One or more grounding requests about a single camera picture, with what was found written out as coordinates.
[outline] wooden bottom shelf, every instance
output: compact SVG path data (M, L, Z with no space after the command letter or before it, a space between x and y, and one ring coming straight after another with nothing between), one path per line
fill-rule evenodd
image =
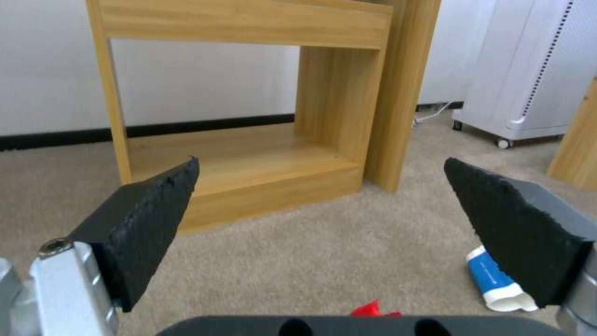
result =
M180 231L355 193L362 167L294 134L292 124L129 139L133 181L199 158Z

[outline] red object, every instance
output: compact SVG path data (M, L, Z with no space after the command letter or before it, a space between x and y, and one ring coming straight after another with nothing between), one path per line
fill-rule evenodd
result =
M393 311L389 314L382 315L381 310L379 309L379 300L375 300L371 303L368 303L364 306L360 306L355 309L351 314L352 317L379 317L379 316L389 316L389 317L402 317L402 313L400 311Z

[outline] beige carpet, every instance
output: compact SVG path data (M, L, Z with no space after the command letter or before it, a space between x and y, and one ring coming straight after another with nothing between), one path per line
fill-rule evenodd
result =
M149 335L205 314L348 314L381 299L407 314L491 314L464 256L479 245L442 171L455 156L545 184L597 216L597 193L550 180L557 140L502 151L449 115L414 132L398 194L359 194L177 237L121 335ZM0 255L26 274L37 248L63 236L118 187L111 143L0 153ZM554 308L520 314L553 323Z

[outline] wooden panel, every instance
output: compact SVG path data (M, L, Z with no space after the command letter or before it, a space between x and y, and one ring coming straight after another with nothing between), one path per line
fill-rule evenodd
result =
M547 174L581 189L597 190L597 77Z
M302 47L296 130L364 166L384 51Z
M120 180L123 184L127 184L132 180L131 167L128 161L127 131L122 116L122 106L120 104L120 93L114 71L112 49L110 41L106 38L103 30L97 0L87 0L87 9L93 40L96 45L97 63L100 69L104 95L106 96L106 107L110 118L110 129L112 131L114 150L116 151Z
M362 171L353 167L218 194L198 194L191 198L179 232L192 233L241 218L356 193L361 187L361 176Z
M411 135L440 0L389 0L394 19L365 177L395 193Z
M99 0L108 37L385 48L392 7L348 0Z
M130 145L134 181L190 155L198 157L196 196L358 168L335 151L295 136L292 124L132 138Z

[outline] white air purifier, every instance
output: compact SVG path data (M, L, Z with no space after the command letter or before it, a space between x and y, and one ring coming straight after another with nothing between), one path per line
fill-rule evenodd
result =
M597 0L497 0L453 128L493 133L504 149L565 134L596 74Z

